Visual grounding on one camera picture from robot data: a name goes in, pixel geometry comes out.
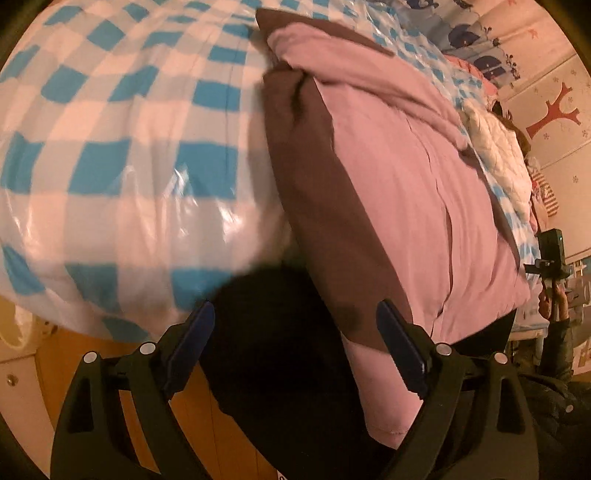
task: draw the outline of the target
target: person's arm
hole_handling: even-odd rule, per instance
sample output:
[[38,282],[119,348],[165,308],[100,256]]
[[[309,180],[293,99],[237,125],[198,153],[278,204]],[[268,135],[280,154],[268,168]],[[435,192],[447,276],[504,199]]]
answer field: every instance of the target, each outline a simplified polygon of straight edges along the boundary
[[[548,327],[538,373],[569,382],[573,378],[573,333],[570,329],[569,303],[562,286],[554,285],[554,301],[558,304],[558,321],[551,321]],[[550,319],[551,303],[545,290],[540,294],[539,308],[540,315]]]

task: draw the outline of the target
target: blue and white checkered cover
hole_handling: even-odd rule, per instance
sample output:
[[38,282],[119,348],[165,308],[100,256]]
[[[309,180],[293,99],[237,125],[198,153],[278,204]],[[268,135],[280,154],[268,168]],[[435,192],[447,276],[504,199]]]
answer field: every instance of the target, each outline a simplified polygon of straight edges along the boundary
[[[60,325],[142,341],[291,241],[260,85],[261,6],[342,22],[456,106],[480,82],[363,0],[69,0],[0,73],[0,293]],[[529,225],[487,173],[524,262]]]

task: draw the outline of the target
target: pink fabric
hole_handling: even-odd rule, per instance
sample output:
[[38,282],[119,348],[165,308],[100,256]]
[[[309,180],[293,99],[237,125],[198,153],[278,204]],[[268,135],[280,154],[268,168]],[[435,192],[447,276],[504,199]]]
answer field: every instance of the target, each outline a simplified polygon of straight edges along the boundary
[[[416,69],[304,24],[270,36],[278,58],[317,79],[335,152],[407,294],[413,321],[453,343],[525,303],[530,291],[495,226],[496,205],[459,117]],[[398,447],[421,402],[392,358],[343,340],[369,433]]]
[[448,62],[453,63],[456,67],[461,68],[462,70],[466,70],[472,76],[476,77],[477,79],[482,81],[482,86],[484,88],[485,95],[488,96],[497,96],[499,90],[493,83],[487,80],[484,77],[484,74],[478,70],[472,63],[466,60],[459,59],[452,55],[444,55]]

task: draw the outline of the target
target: black sleeve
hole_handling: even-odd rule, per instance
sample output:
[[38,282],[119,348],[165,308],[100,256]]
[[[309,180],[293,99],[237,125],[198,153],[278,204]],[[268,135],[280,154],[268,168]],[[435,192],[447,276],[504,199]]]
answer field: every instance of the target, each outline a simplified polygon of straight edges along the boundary
[[573,333],[569,320],[550,323],[538,373],[566,383],[573,378]]

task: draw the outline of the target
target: wooden floor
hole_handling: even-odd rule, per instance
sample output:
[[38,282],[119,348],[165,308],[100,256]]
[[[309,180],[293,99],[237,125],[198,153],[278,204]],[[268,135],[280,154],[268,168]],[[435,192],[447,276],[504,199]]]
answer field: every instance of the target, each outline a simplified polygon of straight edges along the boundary
[[[58,330],[37,351],[37,371],[47,411],[55,427],[66,390],[84,353],[124,355],[136,345],[97,340]],[[142,465],[156,470],[141,433],[129,392],[122,392],[129,432]],[[277,471],[251,445],[236,423],[223,414],[211,395],[203,371],[193,372],[186,389],[171,402],[177,421],[213,480],[277,480]]]

